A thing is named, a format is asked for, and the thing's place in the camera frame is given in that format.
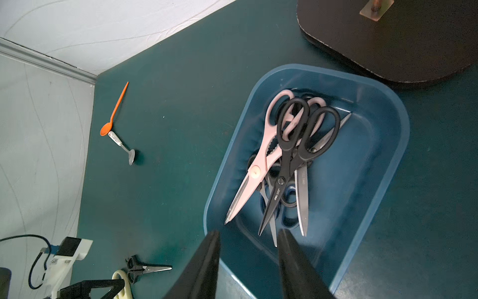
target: metal bracket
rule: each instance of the metal bracket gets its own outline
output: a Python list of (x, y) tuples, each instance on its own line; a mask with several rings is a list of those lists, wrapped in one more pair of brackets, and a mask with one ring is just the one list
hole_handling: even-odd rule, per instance
[(365, 4), (364, 8), (360, 11), (360, 14), (364, 17), (367, 17), (373, 21), (378, 21), (385, 14), (385, 12), (393, 4), (393, 0), (370, 0)]

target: black cable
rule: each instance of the black cable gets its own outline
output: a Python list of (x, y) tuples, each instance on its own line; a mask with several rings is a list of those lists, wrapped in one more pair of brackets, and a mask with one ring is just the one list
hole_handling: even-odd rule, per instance
[[(48, 255), (46, 256), (46, 259), (45, 259), (45, 262), (43, 263), (43, 268), (45, 269), (46, 271), (46, 262), (48, 261), (48, 258), (50, 257), (50, 254), (52, 253), (52, 245), (50, 244), (50, 242), (48, 242), (48, 240), (43, 237), (43, 236), (40, 236), (40, 235), (37, 235), (37, 234), (21, 234), (21, 235), (18, 235), (18, 236), (13, 236), (13, 237), (8, 237), (8, 238), (3, 238), (3, 239), (0, 239), (0, 242), (2, 241), (6, 241), (6, 240), (11, 240), (11, 239), (16, 239), (16, 238), (23, 238), (23, 237), (35, 237), (35, 238), (40, 238), (42, 239), (43, 241), (46, 242), (46, 244), (48, 245)], [(28, 286), (31, 288), (31, 289), (38, 289), (39, 287), (41, 287), (43, 285), (43, 283), (41, 283), (39, 286), (37, 287), (34, 287), (32, 285), (32, 272), (33, 272), (33, 267), (35, 267), (36, 265), (36, 262), (38, 262), (38, 260), (40, 259), (40, 257), (42, 256), (43, 252), (40, 252), (35, 261), (33, 262), (32, 264), (32, 267), (30, 268), (30, 274), (28, 275)], [(43, 277), (42, 277), (42, 281), (45, 279), (45, 273), (43, 273)]]

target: scissor blade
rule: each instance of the scissor blade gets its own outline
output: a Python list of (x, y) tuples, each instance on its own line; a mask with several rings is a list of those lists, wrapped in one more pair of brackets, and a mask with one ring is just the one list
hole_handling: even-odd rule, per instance
[(151, 273), (151, 272), (160, 272), (160, 271), (166, 271), (166, 270), (171, 270), (173, 267), (171, 266), (143, 266), (143, 274)]
[(239, 187), (238, 192), (236, 193), (236, 196), (234, 197), (234, 200), (231, 203), (231, 206), (229, 207), (228, 214), (226, 215), (226, 221), (224, 222), (224, 225), (226, 225), (229, 221), (232, 220), (233, 217), (231, 217), (233, 211), (236, 209), (236, 206), (239, 202), (239, 199), (244, 192), (244, 189), (247, 186), (247, 182), (249, 182), (249, 175), (246, 175), (244, 180), (242, 181), (242, 184)]
[[(339, 126), (339, 129), (342, 128), (342, 126), (348, 121), (348, 119), (350, 118), (350, 116), (352, 115), (352, 112), (347, 114), (341, 121), (340, 121), (340, 126)], [(330, 139), (330, 136), (332, 136), (332, 132), (334, 131), (334, 129), (332, 128), (329, 132), (327, 132), (327, 134), (325, 134), (324, 137), (322, 137), (312, 148), (315, 149), (315, 151), (318, 151), (319, 149), (321, 149), (326, 143), (327, 141)]]
[(266, 205), (266, 209), (264, 211), (264, 217), (262, 218), (261, 226), (259, 228), (258, 235), (262, 235), (267, 223), (271, 221), (271, 219), (275, 219), (275, 210), (277, 209), (279, 202), (281, 201), (281, 196), (285, 191), (285, 184), (278, 185), (275, 184), (274, 188), (272, 188), (271, 198)]
[(302, 236), (307, 236), (309, 226), (309, 183), (307, 179), (307, 163), (294, 171), (295, 193), (297, 197), (297, 215)]
[[(264, 183), (261, 183), (261, 188), (259, 189), (259, 192), (262, 195), (262, 198), (264, 198), (264, 202), (267, 203), (269, 202), (269, 199), (267, 198), (266, 190)], [(269, 221), (269, 225), (271, 227), (271, 234), (272, 234), (272, 240), (274, 241), (274, 246), (277, 247), (277, 231), (275, 228), (275, 217), (272, 217), (271, 220)]]

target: white fabric backdrop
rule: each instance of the white fabric backdrop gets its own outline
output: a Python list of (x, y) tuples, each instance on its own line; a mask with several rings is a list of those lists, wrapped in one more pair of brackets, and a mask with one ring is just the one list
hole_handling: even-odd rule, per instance
[(233, 0), (1, 0), (0, 36), (99, 74)]
[[(93, 93), (90, 84), (0, 55), (0, 238), (39, 234), (59, 245), (76, 236)], [(42, 247), (36, 238), (0, 243), (0, 266), (12, 271), (9, 299), (45, 298), (45, 286), (27, 282)]]

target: dark round board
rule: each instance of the dark round board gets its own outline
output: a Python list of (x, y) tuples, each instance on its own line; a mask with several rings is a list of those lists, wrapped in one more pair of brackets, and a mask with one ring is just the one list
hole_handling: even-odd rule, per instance
[(377, 22), (367, 0), (298, 0), (308, 41), (392, 87), (424, 87), (470, 66), (478, 54), (477, 0), (396, 0)]

